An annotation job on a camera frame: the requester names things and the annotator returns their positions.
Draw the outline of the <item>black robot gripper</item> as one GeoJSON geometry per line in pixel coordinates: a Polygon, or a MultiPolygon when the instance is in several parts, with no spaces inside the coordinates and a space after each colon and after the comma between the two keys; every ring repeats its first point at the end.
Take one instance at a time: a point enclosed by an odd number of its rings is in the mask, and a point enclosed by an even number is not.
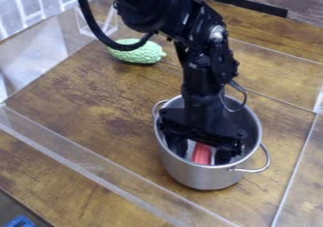
{"type": "Polygon", "coordinates": [[[164,106],[159,110],[158,128],[175,155],[186,157],[190,140],[216,149],[216,165],[228,164],[232,152],[243,151],[247,133],[235,120],[235,114],[243,108],[231,112],[226,109],[227,100],[228,97],[220,95],[210,104],[187,104],[180,96],[174,102],[183,101],[184,106],[164,106]]]}

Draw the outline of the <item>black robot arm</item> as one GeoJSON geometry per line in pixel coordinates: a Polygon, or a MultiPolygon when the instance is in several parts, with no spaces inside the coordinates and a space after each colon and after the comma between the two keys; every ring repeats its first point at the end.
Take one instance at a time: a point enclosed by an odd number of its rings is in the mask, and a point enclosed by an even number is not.
{"type": "Polygon", "coordinates": [[[226,106],[224,86],[239,85],[239,62],[228,47],[222,16],[202,0],[115,0],[124,24],[144,37],[123,45],[104,35],[88,0],[79,0],[84,20],[97,39],[119,51],[142,47],[156,33],[174,42],[183,68],[184,106],[159,111],[168,148],[183,156],[191,140],[216,149],[215,163],[227,164],[243,153],[246,129],[235,124],[236,112],[226,106]]]}

